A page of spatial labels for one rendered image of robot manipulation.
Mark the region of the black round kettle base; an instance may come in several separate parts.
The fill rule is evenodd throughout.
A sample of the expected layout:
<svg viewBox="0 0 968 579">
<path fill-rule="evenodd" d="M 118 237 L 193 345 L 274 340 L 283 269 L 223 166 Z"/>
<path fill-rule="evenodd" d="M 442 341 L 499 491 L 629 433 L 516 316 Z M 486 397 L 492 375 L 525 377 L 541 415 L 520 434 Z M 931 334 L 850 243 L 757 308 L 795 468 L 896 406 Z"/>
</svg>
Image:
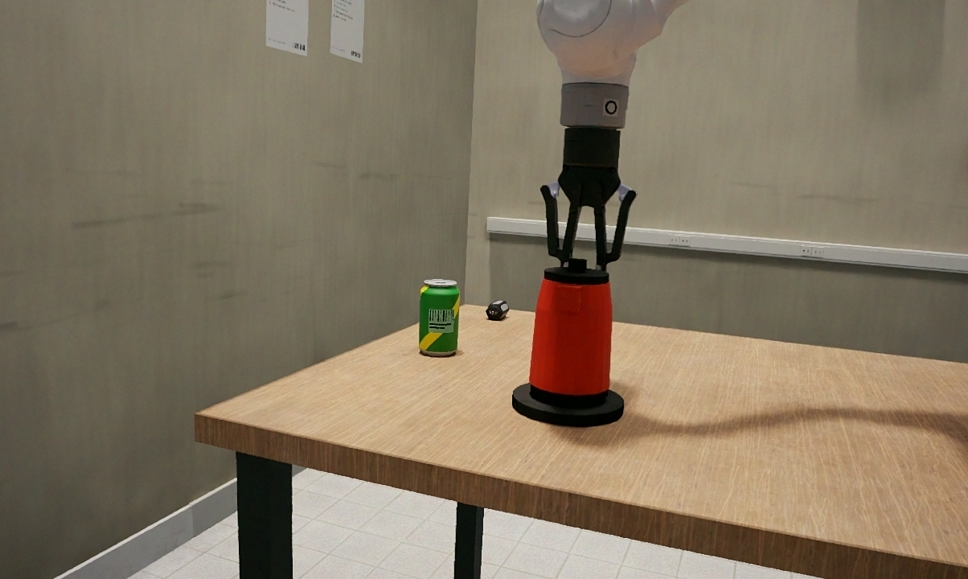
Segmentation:
<svg viewBox="0 0 968 579">
<path fill-rule="evenodd" d="M 624 399 L 619 393 L 608 391 L 608 396 L 597 402 L 569 404 L 546 400 L 533 395 L 531 384 L 517 386 L 512 392 L 512 406 L 525 417 L 557 425 L 601 425 L 622 417 Z"/>
</svg>

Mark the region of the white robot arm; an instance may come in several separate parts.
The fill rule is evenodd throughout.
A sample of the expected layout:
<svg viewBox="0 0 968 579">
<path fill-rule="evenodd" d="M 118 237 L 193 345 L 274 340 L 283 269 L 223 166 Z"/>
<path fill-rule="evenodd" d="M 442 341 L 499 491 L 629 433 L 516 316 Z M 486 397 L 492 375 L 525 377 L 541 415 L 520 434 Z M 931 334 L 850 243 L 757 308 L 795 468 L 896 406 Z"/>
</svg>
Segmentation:
<svg viewBox="0 0 968 579">
<path fill-rule="evenodd" d="M 624 129 L 636 52 L 687 1 L 538 0 L 540 35 L 562 75 L 560 124 Z"/>
</svg>

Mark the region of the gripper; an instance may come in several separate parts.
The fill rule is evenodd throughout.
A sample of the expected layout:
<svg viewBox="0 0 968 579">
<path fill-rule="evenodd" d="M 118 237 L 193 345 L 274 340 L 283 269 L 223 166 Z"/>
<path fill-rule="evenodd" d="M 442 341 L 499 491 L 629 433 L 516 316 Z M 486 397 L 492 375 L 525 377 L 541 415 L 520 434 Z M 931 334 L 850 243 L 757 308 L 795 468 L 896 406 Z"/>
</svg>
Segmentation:
<svg viewBox="0 0 968 579">
<path fill-rule="evenodd" d="M 549 254 L 559 259 L 560 267 L 568 267 L 568 259 L 572 259 L 577 221 L 584 206 L 593 207 L 595 234 L 597 234 L 595 269 L 606 272 L 608 263 L 617 261 L 621 257 L 629 209 L 638 193 L 627 186 L 622 186 L 617 175 L 620 136 L 619 129 L 564 129 L 564 168 L 557 181 L 550 183 L 549 186 L 540 187 L 546 206 Z M 559 188 L 564 190 L 566 198 L 571 202 L 562 249 L 559 248 L 556 201 Z M 622 203 L 617 214 L 612 250 L 608 253 L 605 204 L 616 191 L 619 193 L 617 200 Z"/>
</svg>

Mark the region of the green drink can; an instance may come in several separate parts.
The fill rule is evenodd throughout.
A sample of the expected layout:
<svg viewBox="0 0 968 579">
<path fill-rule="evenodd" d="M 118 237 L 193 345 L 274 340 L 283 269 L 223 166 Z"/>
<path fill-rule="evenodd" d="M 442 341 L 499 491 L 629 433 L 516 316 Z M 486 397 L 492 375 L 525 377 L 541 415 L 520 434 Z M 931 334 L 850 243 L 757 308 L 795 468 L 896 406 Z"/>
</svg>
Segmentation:
<svg viewBox="0 0 968 579">
<path fill-rule="evenodd" d="M 457 351 L 461 292 L 454 280 L 425 280 L 420 290 L 419 349 L 430 356 Z"/>
</svg>

